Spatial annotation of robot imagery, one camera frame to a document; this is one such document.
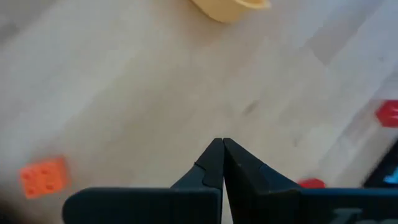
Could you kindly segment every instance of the red lego brick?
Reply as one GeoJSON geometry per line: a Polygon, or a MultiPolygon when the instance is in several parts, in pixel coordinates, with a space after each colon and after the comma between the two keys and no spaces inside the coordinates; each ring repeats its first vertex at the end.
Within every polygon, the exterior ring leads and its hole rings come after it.
{"type": "Polygon", "coordinates": [[[383,127],[398,128],[398,100],[386,100],[376,111],[383,127]]]}
{"type": "Polygon", "coordinates": [[[316,178],[301,180],[298,184],[306,189],[324,189],[326,187],[322,180],[316,178]]]}

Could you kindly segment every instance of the red toy block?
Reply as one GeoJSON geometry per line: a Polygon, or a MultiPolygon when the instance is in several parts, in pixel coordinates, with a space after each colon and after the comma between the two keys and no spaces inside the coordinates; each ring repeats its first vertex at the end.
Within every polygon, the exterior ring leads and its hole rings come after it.
{"type": "Polygon", "coordinates": [[[322,180],[316,178],[301,180],[298,184],[306,189],[324,189],[326,187],[322,180]]]}
{"type": "Polygon", "coordinates": [[[383,127],[398,128],[398,100],[386,100],[376,111],[383,127]]]}
{"type": "Polygon", "coordinates": [[[65,160],[59,157],[24,167],[21,179],[27,198],[58,192],[68,184],[65,160]]]}

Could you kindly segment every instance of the orange lego brick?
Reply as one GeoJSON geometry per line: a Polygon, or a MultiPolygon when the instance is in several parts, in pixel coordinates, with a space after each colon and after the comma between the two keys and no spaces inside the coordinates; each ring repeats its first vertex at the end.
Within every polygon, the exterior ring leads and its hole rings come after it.
{"type": "Polygon", "coordinates": [[[21,170],[21,179],[27,198],[58,192],[68,184],[65,160],[59,157],[27,166],[21,170]]]}
{"type": "Polygon", "coordinates": [[[42,195],[41,190],[38,188],[36,183],[36,179],[36,173],[30,167],[26,167],[21,170],[21,181],[27,198],[37,198],[42,195]]]}

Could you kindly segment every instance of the light wood surface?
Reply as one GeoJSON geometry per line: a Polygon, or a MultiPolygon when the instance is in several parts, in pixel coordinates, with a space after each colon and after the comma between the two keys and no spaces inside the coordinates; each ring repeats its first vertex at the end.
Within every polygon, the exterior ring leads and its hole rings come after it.
{"type": "Polygon", "coordinates": [[[77,190],[168,187],[220,136],[292,180],[344,185],[355,156],[336,144],[369,139],[347,130],[394,71],[398,2],[271,3],[230,26],[187,0],[52,4],[0,49],[2,198],[60,223],[77,190]],[[72,185],[27,201],[18,170],[58,154],[72,185]]]}

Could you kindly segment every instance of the yellow bowl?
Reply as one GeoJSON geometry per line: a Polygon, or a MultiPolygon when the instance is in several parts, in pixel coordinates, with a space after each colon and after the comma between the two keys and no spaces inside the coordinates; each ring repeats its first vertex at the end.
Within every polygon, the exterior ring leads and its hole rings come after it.
{"type": "Polygon", "coordinates": [[[224,23],[237,21],[253,9],[270,8],[268,0],[192,0],[207,16],[224,23]]]}

